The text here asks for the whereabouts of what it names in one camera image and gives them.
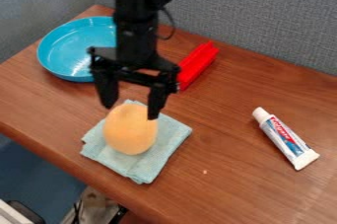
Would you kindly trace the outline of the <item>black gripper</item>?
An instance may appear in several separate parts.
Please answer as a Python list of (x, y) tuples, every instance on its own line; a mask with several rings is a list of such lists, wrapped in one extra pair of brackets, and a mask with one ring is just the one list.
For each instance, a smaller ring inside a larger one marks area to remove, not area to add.
[(100, 103), (111, 109), (119, 100), (119, 82), (130, 82), (151, 88), (148, 96), (148, 120), (159, 118), (168, 94), (178, 92), (180, 67), (160, 56), (159, 18), (128, 21), (114, 16), (116, 46), (91, 46), (90, 72), (94, 77)]

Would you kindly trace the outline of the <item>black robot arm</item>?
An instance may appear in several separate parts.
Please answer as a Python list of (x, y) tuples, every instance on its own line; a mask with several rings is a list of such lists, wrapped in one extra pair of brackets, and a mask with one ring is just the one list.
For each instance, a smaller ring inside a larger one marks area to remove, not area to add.
[(130, 82), (151, 89), (148, 119), (159, 118), (168, 97), (179, 90), (178, 64), (158, 52), (160, 36), (159, 12), (170, 0), (115, 0), (112, 20), (116, 24), (116, 45), (88, 48), (90, 71), (106, 108), (112, 108), (120, 96), (119, 84)]

